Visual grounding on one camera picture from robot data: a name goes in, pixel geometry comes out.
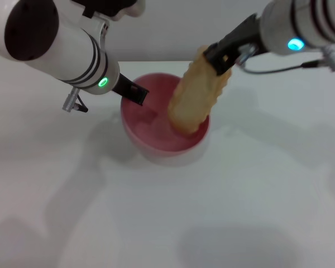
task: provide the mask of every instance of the black cable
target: black cable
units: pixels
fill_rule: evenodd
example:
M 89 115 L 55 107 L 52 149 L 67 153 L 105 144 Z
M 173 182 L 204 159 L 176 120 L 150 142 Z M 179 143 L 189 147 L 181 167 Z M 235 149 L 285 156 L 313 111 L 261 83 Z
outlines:
M 276 74 L 276 73 L 282 73 L 284 71 L 291 71 L 291 70 L 296 70 L 296 69 L 301 69 L 302 66 L 292 66 L 288 68 L 283 68 L 283 69 L 278 69 L 278 70 L 270 70 L 270 71 L 252 71 L 246 69 L 244 66 L 240 66 L 240 68 L 247 74 Z
M 288 68 L 278 69 L 278 70 L 270 70 L 270 71 L 252 71 L 246 69 L 245 64 L 239 65 L 239 67 L 247 74 L 276 74 L 276 73 L 282 73 L 285 71 L 292 71 L 296 69 L 310 69 L 310 68 L 318 68 L 318 67 L 325 67 L 325 62 L 323 60 L 313 60 L 313 61 L 307 61 L 306 63 L 302 63 L 297 66 L 291 66 Z
M 87 108 L 87 106 L 83 103 L 83 101 L 82 101 L 82 99 L 80 98 L 79 95 L 77 95 L 77 98 L 78 98 L 80 104 L 81 104 L 83 107 Z

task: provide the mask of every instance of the white wall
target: white wall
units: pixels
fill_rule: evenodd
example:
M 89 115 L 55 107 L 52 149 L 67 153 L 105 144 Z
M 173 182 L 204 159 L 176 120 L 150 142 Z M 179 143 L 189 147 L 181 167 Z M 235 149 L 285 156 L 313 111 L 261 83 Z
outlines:
M 112 22 L 108 49 L 119 60 L 190 60 L 201 45 L 209 45 L 233 30 L 271 0 L 146 0 L 140 18 Z M 55 0 L 73 21 L 82 9 L 70 0 Z

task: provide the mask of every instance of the white table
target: white table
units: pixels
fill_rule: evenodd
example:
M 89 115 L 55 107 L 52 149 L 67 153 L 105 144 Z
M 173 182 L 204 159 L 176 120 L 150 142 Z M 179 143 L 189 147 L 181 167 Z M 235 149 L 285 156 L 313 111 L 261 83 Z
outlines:
M 317 54 L 257 58 L 250 68 Z M 187 62 L 121 63 L 134 79 Z M 235 70 L 205 154 L 145 160 L 119 96 L 82 93 L 0 59 L 0 268 L 335 267 L 335 74 Z

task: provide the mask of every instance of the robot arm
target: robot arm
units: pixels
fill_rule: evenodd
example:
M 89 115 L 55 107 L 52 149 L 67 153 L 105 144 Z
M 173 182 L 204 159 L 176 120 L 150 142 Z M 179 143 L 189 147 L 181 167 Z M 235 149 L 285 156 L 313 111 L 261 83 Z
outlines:
M 236 63 L 244 64 L 251 56 L 321 49 L 323 64 L 335 71 L 331 44 L 335 44 L 335 0 L 273 0 L 260 18 L 249 17 L 211 45 L 205 56 L 221 75 Z
M 66 111 L 75 107 L 80 90 L 96 95 L 113 90 L 141 105 L 147 90 L 120 74 L 105 37 L 109 16 L 139 16 L 144 0 L 75 2 L 87 4 L 78 25 L 59 15 L 53 0 L 0 0 L 0 55 L 72 85 Z

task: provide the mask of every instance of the blue led light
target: blue led light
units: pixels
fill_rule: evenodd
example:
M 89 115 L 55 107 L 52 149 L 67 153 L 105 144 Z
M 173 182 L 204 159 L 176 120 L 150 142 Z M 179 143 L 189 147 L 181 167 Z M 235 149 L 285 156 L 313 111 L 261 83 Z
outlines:
M 288 43 L 288 48 L 294 51 L 299 51 L 303 49 L 304 46 L 305 46 L 304 42 L 302 42 L 302 40 L 297 38 L 293 38 Z

